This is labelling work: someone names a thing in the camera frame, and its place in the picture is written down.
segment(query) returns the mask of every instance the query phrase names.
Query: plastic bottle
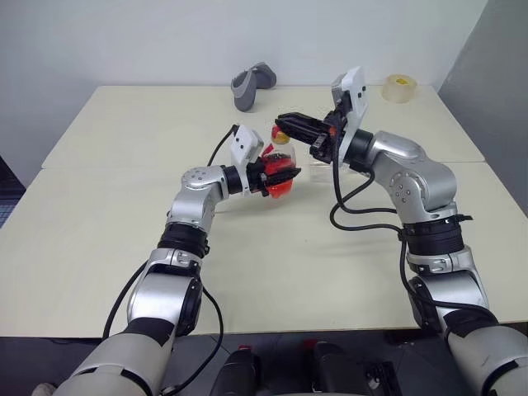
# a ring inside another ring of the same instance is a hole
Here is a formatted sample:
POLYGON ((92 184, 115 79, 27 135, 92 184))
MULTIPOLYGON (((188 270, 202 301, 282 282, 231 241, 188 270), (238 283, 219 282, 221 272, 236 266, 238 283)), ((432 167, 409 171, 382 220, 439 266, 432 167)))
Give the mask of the plastic bottle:
MULTIPOLYGON (((290 136, 282 132, 277 125, 271 129, 271 143, 262 152, 262 161, 266 166, 264 172, 268 176, 284 168, 295 167, 295 150, 290 143, 290 136)), ((292 184, 293 180, 289 180, 269 186, 267 190, 273 198, 279 198, 290 192, 292 184)))

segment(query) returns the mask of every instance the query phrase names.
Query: bottle cap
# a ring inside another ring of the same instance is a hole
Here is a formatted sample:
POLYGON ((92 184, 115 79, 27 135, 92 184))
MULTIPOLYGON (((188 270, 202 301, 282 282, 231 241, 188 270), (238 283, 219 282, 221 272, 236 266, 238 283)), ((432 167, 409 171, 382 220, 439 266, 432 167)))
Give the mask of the bottle cap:
POLYGON ((290 142, 290 136, 282 132, 277 125, 271 128, 271 141, 275 144, 286 144, 290 142))

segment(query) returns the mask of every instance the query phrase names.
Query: white table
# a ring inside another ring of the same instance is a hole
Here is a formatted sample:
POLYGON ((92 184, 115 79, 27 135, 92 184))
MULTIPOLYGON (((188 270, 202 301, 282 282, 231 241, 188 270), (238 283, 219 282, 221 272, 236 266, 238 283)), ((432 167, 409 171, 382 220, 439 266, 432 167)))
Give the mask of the white table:
MULTIPOLYGON (((431 87, 418 87, 416 96, 401 105, 387 102, 380 90, 367 90, 369 110, 361 128, 413 139, 436 161, 483 161, 431 87)), ((228 87, 100 87, 43 168, 203 165, 233 123, 245 124, 269 139, 280 113, 300 111, 323 118, 332 108, 329 87, 259 90, 248 113, 234 107, 228 87)), ((223 163, 228 160, 227 155, 219 158, 223 163)))
MULTIPOLYGON (((185 167, 41 171, 0 229, 0 336, 101 336, 121 286, 163 231, 185 167)), ((463 223, 464 240, 493 312, 501 321, 527 320, 526 217, 486 163, 450 167, 460 211, 475 218, 463 223)), ((234 197, 218 206, 202 275, 226 331, 414 327, 394 233, 334 229, 331 185, 308 176, 301 172, 284 200, 234 197)), ((361 180, 346 174, 343 185, 361 180)), ((355 205, 389 199, 372 186, 355 205)), ((391 214, 340 220, 397 223, 391 214)), ((124 325, 122 307, 114 329, 124 325)), ((205 301, 195 333, 217 331, 205 301)))

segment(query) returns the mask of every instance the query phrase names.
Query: tape roll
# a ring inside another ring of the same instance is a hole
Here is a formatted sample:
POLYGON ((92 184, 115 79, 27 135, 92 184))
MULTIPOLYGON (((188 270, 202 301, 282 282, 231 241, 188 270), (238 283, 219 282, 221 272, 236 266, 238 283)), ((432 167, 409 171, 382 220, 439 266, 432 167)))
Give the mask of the tape roll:
POLYGON ((405 103, 413 97, 416 86, 416 81, 405 74, 391 74, 383 85, 381 96, 392 103, 405 103))

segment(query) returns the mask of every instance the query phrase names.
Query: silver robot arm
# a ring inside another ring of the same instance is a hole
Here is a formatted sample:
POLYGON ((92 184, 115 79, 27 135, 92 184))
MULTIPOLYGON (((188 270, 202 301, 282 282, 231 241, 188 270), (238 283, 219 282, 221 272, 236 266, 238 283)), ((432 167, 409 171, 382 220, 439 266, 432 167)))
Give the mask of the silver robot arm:
POLYGON ((208 253, 215 206, 229 195, 260 191, 299 169, 266 175, 256 132, 235 126, 231 167, 196 167, 181 179, 158 247, 152 250, 128 304, 128 326, 103 341, 56 390, 56 396, 158 396, 175 340, 196 325, 200 269, 208 253))
POLYGON ((407 262, 417 275, 409 294, 417 324, 443 335, 475 394, 528 394, 528 339, 500 326, 488 311, 469 246, 464 244, 453 172, 429 159, 409 139, 359 129, 366 110, 361 68, 339 76, 332 85, 336 109, 324 120, 299 113, 279 115, 276 124, 294 139, 310 144, 310 153, 326 163, 339 144, 338 164, 374 173, 388 192, 403 224, 407 262), (484 309, 453 309, 422 299, 471 304, 484 309))

